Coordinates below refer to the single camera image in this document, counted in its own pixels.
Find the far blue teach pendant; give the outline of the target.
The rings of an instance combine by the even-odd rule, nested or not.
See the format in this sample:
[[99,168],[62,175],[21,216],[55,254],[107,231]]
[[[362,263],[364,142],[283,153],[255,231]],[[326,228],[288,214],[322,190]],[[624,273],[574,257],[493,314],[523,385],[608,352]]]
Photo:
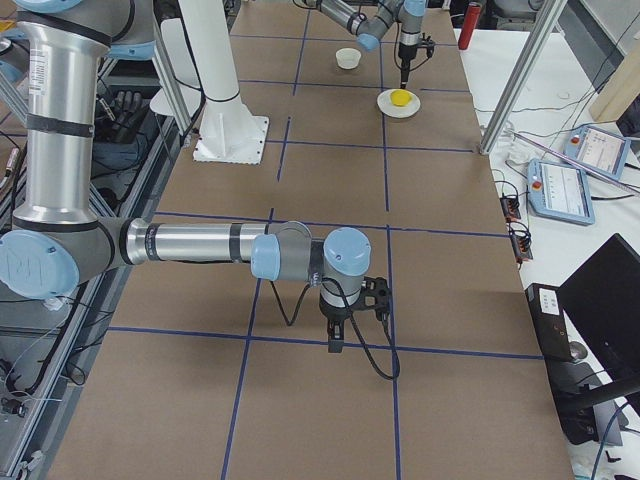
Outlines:
[[622,175],[631,140],[599,127],[585,125],[572,131],[564,154],[581,165],[588,165],[603,175],[619,180]]

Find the white small bowl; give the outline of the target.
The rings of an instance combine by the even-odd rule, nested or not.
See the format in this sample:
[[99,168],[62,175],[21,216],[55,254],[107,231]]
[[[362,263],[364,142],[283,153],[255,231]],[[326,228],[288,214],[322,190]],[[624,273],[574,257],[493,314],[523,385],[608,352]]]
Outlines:
[[337,66],[342,70],[356,69],[361,60],[361,52],[355,48],[341,48],[335,52]]

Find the yellow lemon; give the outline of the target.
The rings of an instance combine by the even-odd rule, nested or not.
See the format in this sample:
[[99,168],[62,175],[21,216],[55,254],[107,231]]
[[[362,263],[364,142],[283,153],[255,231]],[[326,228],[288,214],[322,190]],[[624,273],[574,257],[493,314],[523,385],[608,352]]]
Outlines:
[[390,92],[390,101],[393,106],[405,107],[412,100],[412,95],[405,89],[395,89]]

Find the blue teach pendant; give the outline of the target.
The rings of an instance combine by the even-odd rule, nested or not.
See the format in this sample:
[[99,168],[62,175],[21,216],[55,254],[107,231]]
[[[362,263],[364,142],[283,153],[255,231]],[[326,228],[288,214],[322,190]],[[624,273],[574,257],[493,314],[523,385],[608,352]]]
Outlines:
[[631,140],[599,127],[585,125],[572,131],[564,154],[581,165],[588,165],[603,175],[619,180],[622,175]]
[[576,167],[533,159],[527,166],[528,202],[541,217],[593,225],[595,212],[586,173]]

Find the wooden board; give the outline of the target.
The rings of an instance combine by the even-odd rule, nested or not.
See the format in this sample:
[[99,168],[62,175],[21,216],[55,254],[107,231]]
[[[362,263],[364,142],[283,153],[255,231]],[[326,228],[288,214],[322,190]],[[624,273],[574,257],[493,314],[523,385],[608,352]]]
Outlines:
[[634,48],[625,56],[589,108],[590,115],[596,122],[618,120],[639,95],[639,34],[634,38]]

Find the aluminium frame post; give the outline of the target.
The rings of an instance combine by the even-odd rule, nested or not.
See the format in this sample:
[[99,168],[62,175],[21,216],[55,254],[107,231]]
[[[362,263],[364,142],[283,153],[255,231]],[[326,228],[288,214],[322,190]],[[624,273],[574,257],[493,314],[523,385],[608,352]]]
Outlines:
[[516,61],[505,89],[489,120],[479,145],[479,153],[489,155],[512,113],[526,80],[546,45],[546,42],[559,19],[567,0],[548,0],[542,5],[533,30],[529,33],[524,47]]

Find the orange black connector module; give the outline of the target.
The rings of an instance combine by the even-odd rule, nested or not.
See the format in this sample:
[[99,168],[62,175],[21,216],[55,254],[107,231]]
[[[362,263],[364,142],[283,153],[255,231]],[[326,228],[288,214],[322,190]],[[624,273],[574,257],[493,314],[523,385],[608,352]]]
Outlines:
[[517,194],[502,195],[500,197],[500,205],[507,223],[519,221],[521,219],[520,201]]

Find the near blue teach pendant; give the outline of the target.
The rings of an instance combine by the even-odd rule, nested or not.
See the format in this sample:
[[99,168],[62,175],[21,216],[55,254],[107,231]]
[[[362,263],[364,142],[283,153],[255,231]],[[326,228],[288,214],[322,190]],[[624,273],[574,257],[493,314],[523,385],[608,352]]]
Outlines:
[[541,217],[593,225],[595,212],[586,173],[576,167],[533,159],[527,166],[528,202]]

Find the black box device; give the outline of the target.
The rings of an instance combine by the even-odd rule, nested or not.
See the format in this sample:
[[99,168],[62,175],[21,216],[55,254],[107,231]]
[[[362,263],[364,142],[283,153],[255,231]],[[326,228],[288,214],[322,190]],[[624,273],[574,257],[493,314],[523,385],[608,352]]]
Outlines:
[[537,341],[545,360],[578,363],[587,357],[586,347],[570,340],[557,288],[531,283],[525,289]]

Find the red cylinder tube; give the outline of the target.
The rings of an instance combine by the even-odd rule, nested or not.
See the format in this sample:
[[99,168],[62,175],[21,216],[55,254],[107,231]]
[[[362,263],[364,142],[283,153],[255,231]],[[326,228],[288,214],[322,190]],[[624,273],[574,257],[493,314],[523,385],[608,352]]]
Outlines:
[[482,5],[478,2],[470,1],[465,11],[464,21],[458,37],[459,50],[464,51],[468,49],[481,13]]

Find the white pedestal column base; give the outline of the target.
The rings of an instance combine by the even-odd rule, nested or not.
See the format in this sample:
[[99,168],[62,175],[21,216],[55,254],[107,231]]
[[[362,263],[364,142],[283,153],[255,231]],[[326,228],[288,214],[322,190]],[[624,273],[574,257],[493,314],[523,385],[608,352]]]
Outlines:
[[194,159],[256,165],[261,162],[269,119],[244,104],[221,1],[179,3],[206,105]]

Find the white round plate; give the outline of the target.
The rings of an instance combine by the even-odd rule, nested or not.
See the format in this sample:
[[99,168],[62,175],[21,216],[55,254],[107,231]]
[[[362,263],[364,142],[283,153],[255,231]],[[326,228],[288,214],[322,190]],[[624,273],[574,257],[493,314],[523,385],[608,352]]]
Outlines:
[[404,119],[416,114],[420,107],[420,99],[406,89],[388,89],[377,97],[377,106],[386,116]]

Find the black laptop computer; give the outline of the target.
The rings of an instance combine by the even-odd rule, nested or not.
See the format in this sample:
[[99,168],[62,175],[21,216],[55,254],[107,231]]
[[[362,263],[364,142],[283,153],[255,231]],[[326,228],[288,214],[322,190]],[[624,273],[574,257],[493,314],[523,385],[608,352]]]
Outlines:
[[611,378],[639,372],[639,254],[618,233],[558,289],[569,319]]

